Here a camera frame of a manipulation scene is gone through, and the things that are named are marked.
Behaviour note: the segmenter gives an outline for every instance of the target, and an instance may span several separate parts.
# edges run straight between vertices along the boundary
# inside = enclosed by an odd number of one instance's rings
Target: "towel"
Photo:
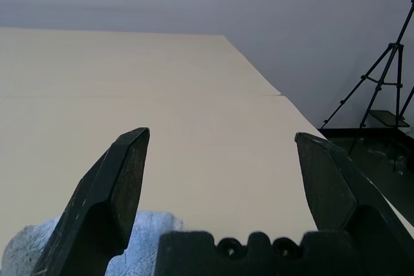
[[[0,276],[30,276],[59,218],[22,229],[6,246]],[[171,213],[138,211],[124,254],[112,258],[106,276],[152,276],[162,234],[182,229]]]

